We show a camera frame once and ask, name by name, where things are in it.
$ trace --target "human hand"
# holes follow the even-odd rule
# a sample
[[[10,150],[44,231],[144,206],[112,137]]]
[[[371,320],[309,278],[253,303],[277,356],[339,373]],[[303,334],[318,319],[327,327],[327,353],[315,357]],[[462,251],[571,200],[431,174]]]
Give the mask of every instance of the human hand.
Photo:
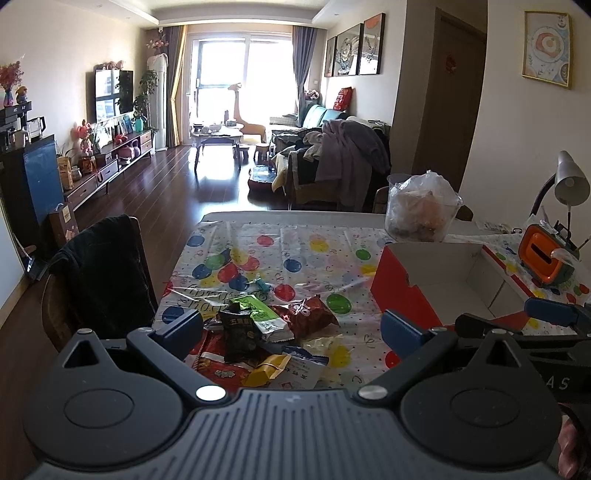
[[[568,416],[562,417],[562,428],[558,435],[560,456],[558,457],[558,473],[566,479],[572,478],[579,470],[579,434]]]

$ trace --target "blue balloon print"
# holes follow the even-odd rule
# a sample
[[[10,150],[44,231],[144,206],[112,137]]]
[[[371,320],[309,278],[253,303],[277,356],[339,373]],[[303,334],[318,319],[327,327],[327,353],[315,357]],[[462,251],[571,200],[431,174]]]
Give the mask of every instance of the blue balloon print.
[[[197,280],[203,280],[204,278],[208,278],[208,276],[211,274],[212,274],[211,268],[209,268],[205,264],[197,265],[193,269],[193,278],[196,278]]]
[[[203,245],[205,239],[201,235],[193,235],[189,240],[187,240],[187,245],[190,247],[200,247]]]
[[[223,264],[228,265],[230,263],[230,249],[226,248],[220,255],[223,255]]]
[[[184,308],[182,307],[167,307],[166,310],[162,312],[162,321],[164,323],[171,323],[179,318],[184,313]]]
[[[248,279],[244,275],[238,275],[228,282],[228,286],[233,290],[246,291],[248,289]]]
[[[288,258],[283,262],[283,266],[292,273],[299,272],[301,270],[301,263],[293,258]]]

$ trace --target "tv stand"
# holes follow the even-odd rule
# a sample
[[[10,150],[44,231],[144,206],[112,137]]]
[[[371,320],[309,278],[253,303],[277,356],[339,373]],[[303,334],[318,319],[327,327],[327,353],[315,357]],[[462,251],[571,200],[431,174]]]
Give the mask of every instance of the tv stand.
[[[74,182],[74,188],[64,192],[66,203],[71,210],[76,210],[80,205],[92,197],[95,193],[105,188],[109,193],[109,183],[121,175],[130,166],[142,158],[151,158],[153,135],[151,130],[140,133],[130,133],[127,140],[119,145],[109,143],[100,149],[100,154],[95,155],[97,172],[82,175],[82,178]],[[121,147],[129,147],[131,142],[138,140],[140,155],[133,158],[129,164],[121,165],[117,151]]]

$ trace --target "picture frame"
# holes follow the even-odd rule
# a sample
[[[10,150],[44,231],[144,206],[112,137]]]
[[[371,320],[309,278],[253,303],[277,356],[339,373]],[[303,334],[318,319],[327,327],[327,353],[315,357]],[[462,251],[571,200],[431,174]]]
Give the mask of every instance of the picture frame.
[[[571,16],[563,12],[526,11],[522,76],[570,89],[572,63]]]
[[[382,67],[384,31],[386,14],[381,13],[363,22],[361,54],[359,56],[360,75],[378,75]]]
[[[326,60],[324,61],[324,76],[332,77],[335,72],[336,37],[326,42]]]
[[[363,24],[357,24],[336,37],[334,73],[337,77],[357,75],[361,57]]]

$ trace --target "red balloon print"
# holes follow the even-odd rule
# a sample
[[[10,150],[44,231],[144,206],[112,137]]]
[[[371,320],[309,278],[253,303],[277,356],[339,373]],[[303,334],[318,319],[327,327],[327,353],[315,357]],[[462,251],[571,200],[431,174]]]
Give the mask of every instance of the red balloon print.
[[[384,362],[386,363],[386,367],[392,368],[400,363],[400,359],[394,352],[388,352],[386,358],[384,358]]]
[[[238,276],[238,268],[233,263],[229,263],[217,272],[217,279],[222,283],[228,283]]]
[[[262,245],[263,247],[270,247],[275,242],[273,239],[268,235],[261,235],[259,238],[256,239],[257,244]]]
[[[164,287],[164,293],[163,293],[163,297],[165,297],[166,295],[170,294],[170,291],[173,289],[174,285],[173,285],[173,281],[169,280],[168,283],[166,284],[166,287]]]
[[[296,291],[287,283],[277,285],[273,292],[275,293],[275,297],[283,301],[292,301],[296,297]]]
[[[244,265],[240,265],[240,268],[247,272],[254,272],[261,266],[261,262],[255,257],[248,257],[248,261]]]

